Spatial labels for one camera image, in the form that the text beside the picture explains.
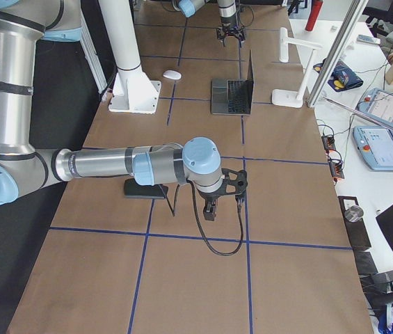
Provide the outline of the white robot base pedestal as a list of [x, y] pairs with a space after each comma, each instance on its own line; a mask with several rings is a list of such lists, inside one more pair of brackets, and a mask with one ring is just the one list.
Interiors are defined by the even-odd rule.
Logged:
[[100, 0], [99, 6], [117, 70], [109, 110], [155, 113], [161, 82], [150, 80], [142, 69], [129, 2]]

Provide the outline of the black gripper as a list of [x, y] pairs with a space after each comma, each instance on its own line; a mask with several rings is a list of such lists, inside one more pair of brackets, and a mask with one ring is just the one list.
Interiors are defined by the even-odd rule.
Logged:
[[204, 199], [204, 209], [203, 215], [206, 221], [215, 221], [216, 210], [217, 210], [217, 200], [220, 198], [220, 194], [215, 192], [206, 193], [203, 191], [198, 191], [200, 196]]
[[219, 26], [216, 28], [217, 39], [225, 44], [227, 37], [234, 37], [239, 41], [239, 44], [243, 44], [245, 41], [245, 26]]

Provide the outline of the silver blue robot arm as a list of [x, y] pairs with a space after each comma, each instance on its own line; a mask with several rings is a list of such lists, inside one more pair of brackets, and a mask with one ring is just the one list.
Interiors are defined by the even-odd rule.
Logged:
[[[77, 42], [38, 42], [35, 53], [35, 97], [30, 142], [40, 149], [81, 148], [96, 115], [116, 119], [115, 146], [163, 143], [165, 127], [155, 116], [133, 115], [124, 123], [101, 102], [81, 46]], [[49, 186], [0, 206], [0, 223], [51, 220], [63, 186]]]
[[225, 45], [228, 38], [235, 38], [242, 47], [246, 41], [246, 28], [240, 20], [239, 1], [204, 1], [204, 0], [181, 0], [171, 1], [172, 7], [186, 18], [194, 16], [202, 8], [209, 6], [216, 8], [220, 23], [216, 28], [217, 39]]

